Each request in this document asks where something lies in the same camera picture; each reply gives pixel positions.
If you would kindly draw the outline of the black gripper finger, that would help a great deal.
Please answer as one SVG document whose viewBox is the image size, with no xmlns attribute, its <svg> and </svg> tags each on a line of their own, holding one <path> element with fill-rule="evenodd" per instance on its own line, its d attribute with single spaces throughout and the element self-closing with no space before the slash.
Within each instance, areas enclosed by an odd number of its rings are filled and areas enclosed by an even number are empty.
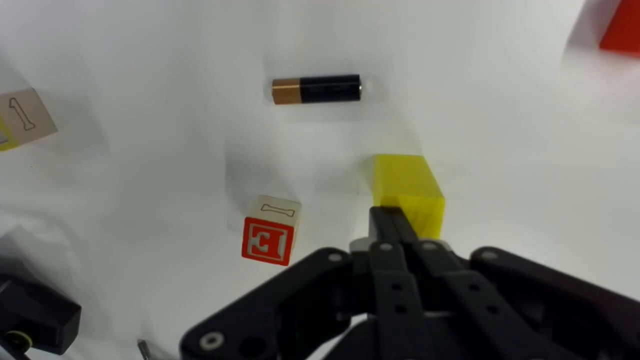
<svg viewBox="0 0 640 360">
<path fill-rule="evenodd" d="M 416 234 L 399 208 L 369 209 L 369 273 L 382 360 L 433 360 L 422 293 L 407 265 Z"/>
</svg>

